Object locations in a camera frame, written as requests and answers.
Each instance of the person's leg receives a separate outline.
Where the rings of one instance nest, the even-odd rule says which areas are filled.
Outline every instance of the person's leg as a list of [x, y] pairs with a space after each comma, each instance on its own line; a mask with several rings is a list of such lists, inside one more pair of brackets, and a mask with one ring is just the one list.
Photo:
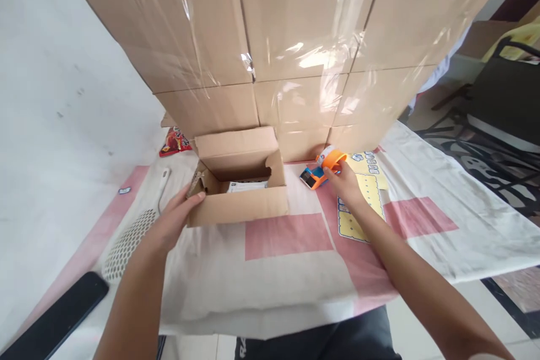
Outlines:
[[237, 338], [235, 360], [398, 360], [386, 307], [343, 322], [269, 340]]
[[236, 338], [235, 360], [316, 360], [338, 323], [268, 340]]
[[322, 359], [399, 360], [392, 346], [386, 306], [340, 322]]

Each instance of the open cardboard box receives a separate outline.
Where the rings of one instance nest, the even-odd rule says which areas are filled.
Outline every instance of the open cardboard box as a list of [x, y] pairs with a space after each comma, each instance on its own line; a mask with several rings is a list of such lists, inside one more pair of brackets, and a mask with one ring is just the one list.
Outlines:
[[[253, 221], [289, 213], [283, 159], [272, 127], [195, 138], [200, 162], [190, 195], [206, 192], [188, 227]], [[227, 193], [231, 181], [268, 180], [268, 188]]]

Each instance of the yellow cloth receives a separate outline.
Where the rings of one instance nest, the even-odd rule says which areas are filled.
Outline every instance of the yellow cloth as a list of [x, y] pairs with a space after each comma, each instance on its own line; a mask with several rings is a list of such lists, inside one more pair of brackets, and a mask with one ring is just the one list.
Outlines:
[[[540, 16], [537, 17], [533, 22], [518, 28], [514, 28], [502, 35], [499, 40], [489, 49], [489, 51], [486, 52], [482, 58], [482, 62], [486, 63], [489, 58], [491, 58], [493, 52], [495, 52], [497, 44], [504, 37], [512, 37], [513, 42], [519, 42], [529, 46], [535, 45], [540, 39]], [[523, 53], [525, 53], [525, 51], [522, 51], [521, 49], [505, 47], [501, 52], [501, 56], [508, 60], [518, 60], [523, 56]]]

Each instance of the smartphone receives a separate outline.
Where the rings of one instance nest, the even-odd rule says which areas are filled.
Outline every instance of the smartphone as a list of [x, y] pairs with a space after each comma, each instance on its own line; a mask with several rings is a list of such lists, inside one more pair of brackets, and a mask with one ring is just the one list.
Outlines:
[[86, 273], [0, 355], [0, 360], [49, 359], [108, 291], [109, 286], [97, 274]]

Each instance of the label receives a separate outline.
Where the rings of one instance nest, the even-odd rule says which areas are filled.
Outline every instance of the label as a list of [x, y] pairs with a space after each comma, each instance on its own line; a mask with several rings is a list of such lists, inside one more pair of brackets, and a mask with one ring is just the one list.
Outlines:
[[334, 149], [337, 149], [334, 145], [328, 145], [319, 155], [319, 158], [317, 159], [317, 165], [322, 166], [322, 162]]
[[268, 188], [268, 181], [260, 182], [230, 182], [227, 192], [240, 192]]

